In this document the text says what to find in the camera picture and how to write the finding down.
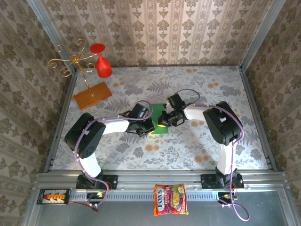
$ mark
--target gold decorative stand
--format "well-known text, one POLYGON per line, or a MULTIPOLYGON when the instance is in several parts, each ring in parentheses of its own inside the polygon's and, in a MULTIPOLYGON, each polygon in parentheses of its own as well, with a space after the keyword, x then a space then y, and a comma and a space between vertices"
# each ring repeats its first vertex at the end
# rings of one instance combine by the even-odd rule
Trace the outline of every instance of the gold decorative stand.
MULTIPOLYGON (((77 66, 77 68, 79 69, 79 71, 88 87, 87 90, 80 92, 79 94, 76 94, 73 96, 74 99, 76 100, 80 110, 84 110, 84 109, 86 109, 90 106, 93 106, 93 105, 97 104, 98 102, 112 96, 112 93, 109 90, 109 88, 107 87, 107 85, 105 84, 105 82, 101 82, 93 87, 89 86, 89 83, 84 74, 84 69, 79 64, 79 62, 81 60, 86 60, 86 59, 92 58, 92 57, 96 56, 97 54, 93 54, 93 55, 85 57, 85 58, 80 58, 81 54, 83 53, 83 51, 86 47, 87 41, 84 39, 78 39, 75 41, 75 44, 78 46, 80 46, 82 43, 84 43, 84 46, 83 46, 82 50, 80 51, 80 53, 77 55, 73 54, 67 45, 63 45, 63 44, 57 45, 55 48, 56 52, 58 52, 58 53, 61 52, 63 50, 63 47, 65 47, 71 55, 70 59, 66 59, 66 60, 52 59, 48 62, 48 68, 54 69, 54 68, 57 68, 57 66, 58 66, 58 63, 55 61, 69 61, 70 64, 68 64, 66 67, 63 67, 59 72, 60 76, 62 76, 64 78, 67 78, 72 74, 72 71, 68 69, 69 66, 71 66, 71 65, 77 66)), ((89 63, 88 68, 90 70, 86 71, 86 72, 92 72, 92 69, 95 68, 95 64, 89 63)))

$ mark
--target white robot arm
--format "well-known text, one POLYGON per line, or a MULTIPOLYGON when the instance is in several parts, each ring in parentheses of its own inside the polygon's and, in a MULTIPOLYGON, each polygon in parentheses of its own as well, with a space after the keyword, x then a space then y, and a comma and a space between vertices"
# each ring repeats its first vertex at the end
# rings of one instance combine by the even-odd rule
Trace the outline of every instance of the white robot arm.
MULTIPOLYGON (((184 108, 184 114, 188 120, 201 120, 205 121, 203 112, 210 109, 209 107, 188 105, 184 108)), ((231 155, 232 155, 232 143, 231 141, 228 145, 218 144, 218 162, 217 169, 224 175, 231 173, 231 155)), ((233 147, 233 154, 235 157, 236 145, 233 147)))
MULTIPOLYGON (((217 108, 222 110, 225 109, 235 116, 226 102, 218 103, 217 108)), ((148 112, 146 107, 136 104, 132 111, 121 114, 120 118, 109 117, 101 122, 96 121, 91 125, 89 130, 85 132, 77 149, 77 154, 79 155, 78 160, 88 175, 92 178, 98 178, 102 174, 101 167, 99 166, 94 153, 102 135, 114 132, 136 131, 135 133, 139 136, 143 136, 154 131, 154 126, 150 118, 143 121, 141 120, 146 112, 148 112)), ((67 133, 65 142, 70 149, 74 150, 83 129, 92 120, 94 120, 92 115, 84 113, 67 133)), ((221 185, 220 187, 224 187, 230 181, 229 175, 234 172, 232 174, 236 177, 237 174, 237 169, 235 168, 235 165, 232 164, 231 158, 232 154, 235 155, 236 148, 236 146, 232 144, 240 137, 239 126, 231 119, 231 117, 221 110, 206 105, 186 105, 178 94, 174 94, 168 98, 166 111, 162 111, 162 115, 158 119, 158 124, 167 127, 179 126, 184 123, 185 120, 202 120, 207 122, 211 135, 218 143, 216 178, 221 185)))

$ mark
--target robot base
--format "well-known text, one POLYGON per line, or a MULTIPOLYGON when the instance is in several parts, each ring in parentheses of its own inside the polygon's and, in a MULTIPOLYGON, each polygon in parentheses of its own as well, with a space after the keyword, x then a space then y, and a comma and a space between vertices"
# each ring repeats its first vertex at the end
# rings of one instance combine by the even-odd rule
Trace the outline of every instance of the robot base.
MULTIPOLYGON (((220 189, 228 188, 230 185, 230 174, 223 175, 217 168, 215 168, 216 174, 202 174, 201 182, 202 189, 220 189)), ((237 169, 233 171, 232 183, 236 185, 237 188, 244 188, 244 181, 237 169)))
MULTIPOLYGON (((100 174, 96 177, 108 183, 110 190, 116 190, 118 184, 117 175, 103 175, 100 174)), ((94 189, 105 190, 106 187, 103 183, 87 178, 85 175, 79 175, 76 181, 76 189, 94 189)))

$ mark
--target black mount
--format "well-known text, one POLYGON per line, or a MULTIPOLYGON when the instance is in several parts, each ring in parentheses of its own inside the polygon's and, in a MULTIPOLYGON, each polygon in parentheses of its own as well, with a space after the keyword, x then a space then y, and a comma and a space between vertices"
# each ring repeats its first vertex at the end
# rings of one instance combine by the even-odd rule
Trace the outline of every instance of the black mount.
MULTIPOLYGON (((126 111, 120 115, 125 118, 140 119, 143 118, 148 111, 149 110, 146 107, 137 103, 131 111, 126 111)), ((130 122, 130 124, 126 130, 126 133, 135 133, 138 136, 142 137, 152 131, 155 131, 155 127, 152 123, 151 118, 148 118, 143 121, 128 121, 130 122)))
MULTIPOLYGON (((238 117, 232 111, 230 106, 221 101, 216 106, 221 107, 230 112, 241 124, 238 117)), ((219 144, 228 144, 240 136, 240 128, 237 123, 226 113, 216 108, 210 108, 203 112, 206 123, 214 140, 219 144)))
MULTIPOLYGON (((94 119, 89 113, 83 113, 65 136, 65 143, 74 151, 75 145, 84 128, 94 119)), ((77 154, 84 159, 94 153, 106 126, 96 121, 83 136, 77 149, 77 154)))
MULTIPOLYGON (((104 175, 103 172, 101 172, 96 178, 107 182, 111 190, 117 189, 117 175, 104 175)), ((76 189, 105 190, 106 186, 99 181, 91 180, 87 178, 84 174, 81 174, 77 178, 76 189)))
POLYGON ((177 127, 182 125, 187 119, 183 111, 187 105, 181 99, 180 95, 177 93, 169 97, 167 100, 174 110, 170 113, 167 113, 166 111, 162 111, 161 116, 158 118, 158 125, 163 125, 166 127, 170 127, 170 126, 177 127))
MULTIPOLYGON (((216 174, 202 174, 201 182, 202 189, 219 189, 228 188, 230 185, 231 174, 223 175, 217 167, 215 167, 216 174)), ((233 171, 232 183, 236 185, 237 188, 244 188, 244 181, 240 173, 238 173, 237 168, 233 171)))

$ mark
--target red cable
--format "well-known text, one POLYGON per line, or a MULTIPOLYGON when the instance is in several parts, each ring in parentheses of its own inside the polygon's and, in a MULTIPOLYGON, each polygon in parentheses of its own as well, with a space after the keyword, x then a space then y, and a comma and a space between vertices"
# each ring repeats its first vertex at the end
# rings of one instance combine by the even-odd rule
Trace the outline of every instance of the red cable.
POLYGON ((112 188, 113 188, 112 184, 109 181, 105 181, 105 182, 111 186, 110 190, 112 190, 112 188))
POLYGON ((87 206, 87 207, 89 207, 90 209, 92 209, 95 213, 98 212, 98 209, 95 209, 94 207, 91 207, 91 206, 89 206, 89 205, 87 205, 87 204, 84 204, 84 203, 80 203, 80 202, 68 202, 68 203, 70 203, 70 204, 79 204, 79 205, 87 206))

